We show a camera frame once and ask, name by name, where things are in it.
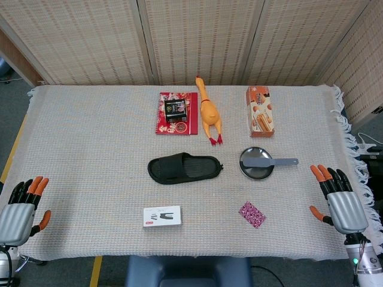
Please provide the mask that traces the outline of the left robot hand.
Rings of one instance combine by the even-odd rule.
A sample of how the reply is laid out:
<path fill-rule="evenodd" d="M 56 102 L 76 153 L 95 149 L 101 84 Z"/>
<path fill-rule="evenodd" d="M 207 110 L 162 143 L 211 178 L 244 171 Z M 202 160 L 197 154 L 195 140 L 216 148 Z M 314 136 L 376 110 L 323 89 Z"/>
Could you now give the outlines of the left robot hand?
<path fill-rule="evenodd" d="M 1 247 L 19 247 L 46 228 L 51 211 L 44 212 L 39 224 L 33 225 L 42 194 L 49 178 L 37 176 L 19 182 L 11 192 L 8 203 L 1 212 Z"/>

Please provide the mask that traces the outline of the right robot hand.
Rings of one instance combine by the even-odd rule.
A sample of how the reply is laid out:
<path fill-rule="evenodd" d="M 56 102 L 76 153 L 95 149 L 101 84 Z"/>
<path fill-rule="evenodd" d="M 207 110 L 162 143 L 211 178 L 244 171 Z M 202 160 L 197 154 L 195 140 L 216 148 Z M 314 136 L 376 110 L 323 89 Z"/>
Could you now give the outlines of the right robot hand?
<path fill-rule="evenodd" d="M 330 212 L 329 215 L 325 215 L 315 206 L 310 206 L 309 210 L 313 216 L 334 226 L 341 234 L 362 233 L 369 224 L 347 175 L 340 169 L 333 170 L 321 164 L 311 165 L 310 170 L 320 185 Z"/>

